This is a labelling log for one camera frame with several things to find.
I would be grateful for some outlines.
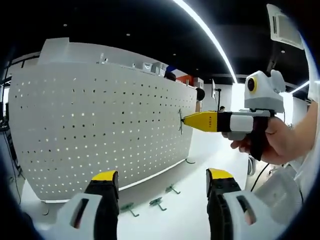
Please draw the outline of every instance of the black cable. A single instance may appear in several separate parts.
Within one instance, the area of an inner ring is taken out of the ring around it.
[[[256,180],[255,180],[255,182],[254,182],[254,184],[253,184],[250,192],[253,191],[253,189],[255,188],[255,186],[256,186],[256,184],[257,184],[257,182],[258,182],[261,174],[264,172],[264,170],[266,170],[266,168],[267,168],[268,166],[269,166],[269,163],[268,163],[267,165],[265,165],[265,167],[264,167],[264,168],[262,169],[262,171],[259,173],[259,175],[258,175],[258,177],[256,178]]]
[[[7,148],[8,148],[10,158],[11,158],[11,165],[12,165],[12,170],[13,170],[13,174],[14,174],[15,187],[16,187],[16,191],[17,191],[18,196],[19,196],[19,205],[20,205],[20,204],[21,204],[21,196],[20,196],[20,192],[19,192],[19,188],[18,188],[18,183],[17,183],[17,175],[16,175],[15,166],[14,166],[14,160],[13,160],[12,155],[11,155],[9,143],[7,142],[7,136],[6,136],[6,134],[3,134],[3,137],[4,137],[4,140],[5,140],[5,143],[6,143],[6,146],[7,146]]]

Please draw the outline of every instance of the ceiling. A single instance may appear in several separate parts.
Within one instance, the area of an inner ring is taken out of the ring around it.
[[[273,55],[266,2],[263,0],[185,0],[212,30],[236,75],[266,71]],[[172,0],[60,1],[28,4],[8,22],[13,58],[38,52],[48,38],[117,47],[178,68],[206,82],[232,84],[219,52],[199,25]],[[301,85],[308,80],[304,51],[280,45],[276,70],[284,80]],[[297,97],[304,99],[305,91]]]

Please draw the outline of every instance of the ceiling light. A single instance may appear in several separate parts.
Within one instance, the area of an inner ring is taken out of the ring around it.
[[[176,4],[178,4],[183,10],[185,10],[190,17],[192,17],[199,25],[200,27],[204,30],[204,32],[208,35],[208,37],[211,39],[217,50],[219,51],[220,55],[222,56],[227,68],[230,71],[230,74],[233,78],[234,83],[238,83],[236,75],[234,70],[231,67],[231,64],[227,58],[227,55],[225,54],[224,50],[222,49],[220,43],[216,39],[215,35],[212,33],[210,28],[205,24],[205,22],[201,19],[201,17],[188,5],[186,4],[183,0],[173,0]]]
[[[310,81],[306,81],[304,84],[302,84],[301,86],[297,87],[295,90],[289,92],[290,94],[294,94],[295,92],[299,91],[300,89],[303,89],[304,87],[309,85]]]

